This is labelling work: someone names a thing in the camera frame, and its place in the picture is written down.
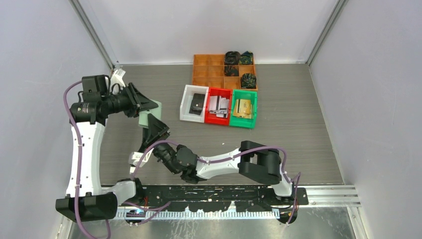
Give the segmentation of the white plastic bin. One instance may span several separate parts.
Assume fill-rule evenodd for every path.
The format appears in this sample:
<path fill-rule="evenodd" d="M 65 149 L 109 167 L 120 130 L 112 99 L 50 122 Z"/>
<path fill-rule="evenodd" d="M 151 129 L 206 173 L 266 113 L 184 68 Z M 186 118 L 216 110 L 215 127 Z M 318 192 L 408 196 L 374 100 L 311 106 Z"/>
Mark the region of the white plastic bin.
<path fill-rule="evenodd" d="M 185 85 L 180 104 L 180 120 L 205 122 L 205 109 L 209 87 Z"/>

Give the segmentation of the green plastic bin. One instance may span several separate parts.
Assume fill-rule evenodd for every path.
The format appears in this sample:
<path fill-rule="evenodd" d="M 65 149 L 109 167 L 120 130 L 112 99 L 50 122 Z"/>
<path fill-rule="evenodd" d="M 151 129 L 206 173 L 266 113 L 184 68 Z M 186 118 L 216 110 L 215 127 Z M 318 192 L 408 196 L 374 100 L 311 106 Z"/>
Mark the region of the green plastic bin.
<path fill-rule="evenodd" d="M 257 92 L 233 90 L 229 125 L 255 128 L 257 120 Z"/>

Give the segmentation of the red plastic bin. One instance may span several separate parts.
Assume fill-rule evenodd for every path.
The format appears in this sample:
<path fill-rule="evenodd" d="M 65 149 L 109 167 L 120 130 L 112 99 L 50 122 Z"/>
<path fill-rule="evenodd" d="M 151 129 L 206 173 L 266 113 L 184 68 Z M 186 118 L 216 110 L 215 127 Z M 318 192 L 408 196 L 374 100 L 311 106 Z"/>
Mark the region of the red plastic bin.
<path fill-rule="evenodd" d="M 207 96 L 205 123 L 229 125 L 232 90 L 209 88 Z"/>

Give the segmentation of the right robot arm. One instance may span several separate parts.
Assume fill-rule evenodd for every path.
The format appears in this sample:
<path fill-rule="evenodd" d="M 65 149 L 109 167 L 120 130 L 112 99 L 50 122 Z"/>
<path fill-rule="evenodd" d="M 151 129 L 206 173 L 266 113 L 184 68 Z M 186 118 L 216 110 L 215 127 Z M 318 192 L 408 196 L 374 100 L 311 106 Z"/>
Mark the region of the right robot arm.
<path fill-rule="evenodd" d="M 287 205 L 295 199 L 294 183 L 284 170 L 287 153 L 283 148 L 245 140 L 239 148 L 226 154 L 198 156 L 185 145 L 169 141 L 169 127 L 156 116 L 147 114 L 146 120 L 138 167 L 142 167 L 146 155 L 152 153 L 171 173 L 179 174 L 187 183 L 197 184 L 216 176 L 238 173 L 271 186 L 281 204 Z"/>

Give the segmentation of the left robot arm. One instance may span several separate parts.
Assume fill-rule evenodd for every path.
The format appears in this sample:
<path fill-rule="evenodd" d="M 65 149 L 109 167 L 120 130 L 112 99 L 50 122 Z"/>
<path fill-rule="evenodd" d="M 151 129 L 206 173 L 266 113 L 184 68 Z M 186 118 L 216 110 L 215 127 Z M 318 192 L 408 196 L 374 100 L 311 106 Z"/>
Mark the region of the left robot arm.
<path fill-rule="evenodd" d="M 74 222 L 110 220 L 126 201 L 134 206 L 143 203 L 145 192 L 138 178 L 119 180 L 103 189 L 100 182 L 100 151 L 109 115 L 123 112 L 137 118 L 144 111 L 157 109 L 159 104 L 129 83 L 120 84 L 112 93 L 107 75 L 85 76 L 81 79 L 79 100 L 65 109 L 70 117 L 73 136 L 73 157 L 69 185 L 65 197 L 55 202 L 56 211 Z"/>

